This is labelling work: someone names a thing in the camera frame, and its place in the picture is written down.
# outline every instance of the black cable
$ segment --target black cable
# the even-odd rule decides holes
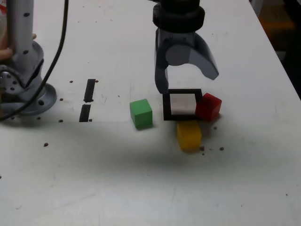
[[[29,105],[31,105],[33,103],[33,101],[38,97],[38,95],[40,94],[40,92],[42,91],[42,89],[44,88],[44,86],[46,85],[46,82],[48,80],[48,78],[50,77],[57,61],[58,58],[60,57],[60,54],[62,52],[63,46],[64,46],[64,41],[65,41],[65,36],[66,36],[66,30],[67,30],[67,19],[68,19],[68,6],[69,6],[69,0],[65,0],[65,5],[64,5],[64,15],[63,15],[63,27],[62,27],[62,35],[61,35],[61,40],[60,40],[60,44],[59,47],[57,49],[55,58],[53,59],[46,75],[45,78],[43,79],[42,83],[40,84],[39,88],[37,89],[37,91],[34,93],[34,95],[32,96],[32,98],[26,103],[24,104],[22,107],[20,107],[19,109],[0,117],[0,121],[6,120],[16,114],[19,114],[21,111],[23,111],[24,109],[26,109],[27,107],[29,107]]]

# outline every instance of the table surface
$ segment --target table surface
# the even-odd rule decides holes
[[[0,126],[0,225],[301,225],[300,100],[249,0],[201,5],[198,33],[220,76],[211,81],[183,65],[169,67],[169,80],[171,88],[202,88],[223,101],[220,118],[201,123],[205,155],[184,154],[175,122],[163,121],[154,3],[71,0],[65,46],[49,80],[64,101],[39,121]],[[63,1],[35,1],[34,13],[45,74]],[[88,79],[99,80],[93,121],[79,123]],[[129,102],[143,98],[154,127],[137,131]]]

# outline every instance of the black tape strip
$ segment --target black tape strip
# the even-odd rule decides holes
[[[93,101],[93,92],[94,92],[94,86],[95,86],[95,79],[88,79],[86,92],[85,92],[85,98],[84,101],[86,103],[90,103]]]
[[[79,122],[87,122],[89,120],[91,105],[83,105],[81,107]]]
[[[163,117],[165,121],[201,120],[195,114],[171,114],[170,94],[194,94],[196,102],[203,97],[201,89],[169,89],[167,94],[163,94]]]

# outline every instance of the person's hand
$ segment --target person's hand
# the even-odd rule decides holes
[[[36,34],[32,35],[32,39],[37,37]],[[7,46],[7,40],[4,40],[2,46]],[[7,60],[13,56],[13,50],[10,48],[0,50],[0,61]]]

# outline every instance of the green cube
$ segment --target green cube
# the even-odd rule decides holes
[[[152,125],[152,109],[147,99],[130,103],[131,118],[137,129]]]

